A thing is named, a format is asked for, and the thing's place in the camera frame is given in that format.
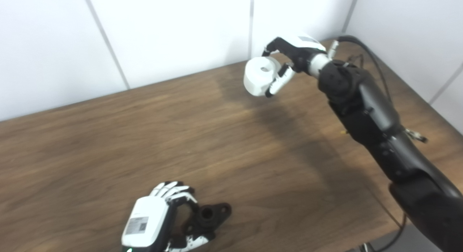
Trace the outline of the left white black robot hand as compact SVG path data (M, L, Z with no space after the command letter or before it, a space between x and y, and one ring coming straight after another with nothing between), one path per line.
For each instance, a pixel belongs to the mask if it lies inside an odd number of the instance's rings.
M137 199L121 236L123 252L188 252L215 238L215 234L173 235L178 207L199 211L195 190L181 181L159 183L149 195Z

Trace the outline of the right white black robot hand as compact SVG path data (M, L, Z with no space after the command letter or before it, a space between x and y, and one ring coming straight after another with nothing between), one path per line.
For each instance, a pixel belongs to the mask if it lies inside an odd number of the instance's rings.
M276 72L272 82L265 90L265 97L277 94L296 73L304 72L318 78L321 70L331 62L326 48L309 35L284 35L276 37L266 45L263 57L279 52L290 61L283 64Z

